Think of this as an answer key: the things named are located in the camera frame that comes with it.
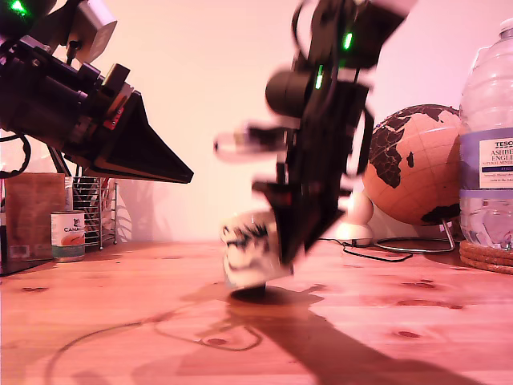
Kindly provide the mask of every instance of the water bottle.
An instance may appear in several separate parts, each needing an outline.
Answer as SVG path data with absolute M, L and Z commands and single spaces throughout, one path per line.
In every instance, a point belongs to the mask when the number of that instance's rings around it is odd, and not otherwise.
M 463 88 L 460 208 L 474 245 L 513 248 L 513 18 L 479 50 Z

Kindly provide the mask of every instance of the wooden table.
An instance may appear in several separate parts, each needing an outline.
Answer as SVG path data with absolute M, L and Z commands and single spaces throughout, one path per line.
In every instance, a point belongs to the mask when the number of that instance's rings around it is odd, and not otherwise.
M 513 277 L 320 242 L 264 300 L 221 245 L 109 246 L 3 278 L 2 384 L 513 383 Z

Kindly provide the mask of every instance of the bottle cap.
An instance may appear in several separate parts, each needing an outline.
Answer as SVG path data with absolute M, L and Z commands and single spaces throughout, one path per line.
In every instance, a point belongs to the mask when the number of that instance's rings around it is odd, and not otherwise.
M 509 18 L 508 20 L 504 20 L 500 23 L 500 33 L 513 29 L 513 18 Z

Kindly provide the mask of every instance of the wire rack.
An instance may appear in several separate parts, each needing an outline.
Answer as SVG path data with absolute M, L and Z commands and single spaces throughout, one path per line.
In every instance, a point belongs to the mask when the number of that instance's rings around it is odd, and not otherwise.
M 86 251 L 103 249 L 106 242 L 116 244 L 118 183 L 106 178 L 73 178 L 73 210 L 84 211 Z

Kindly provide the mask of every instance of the pink wall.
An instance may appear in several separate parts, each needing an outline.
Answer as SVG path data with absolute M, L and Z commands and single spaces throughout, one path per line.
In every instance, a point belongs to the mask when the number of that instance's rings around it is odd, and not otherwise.
M 251 181 L 255 174 L 272 175 L 274 160 L 224 164 L 214 157 L 212 142 L 247 119 L 273 119 L 265 84 L 292 61 L 289 25 L 298 0 L 106 3 L 119 25 L 93 64 L 102 72 L 113 63 L 131 69 L 128 81 L 142 92 L 151 125 L 195 172 L 188 185 L 121 181 L 123 236 L 217 239 L 224 217 L 267 207 L 252 195 Z M 309 14 L 302 19 L 304 33 Z M 373 74 L 370 105 L 377 121 L 416 103 L 457 107 L 476 51 L 496 40 L 499 23 L 509 17 L 511 0 L 419 0 Z M 13 162 L 10 154 L 4 152 L 2 161 Z M 427 231 L 379 211 L 371 225 L 378 237 Z

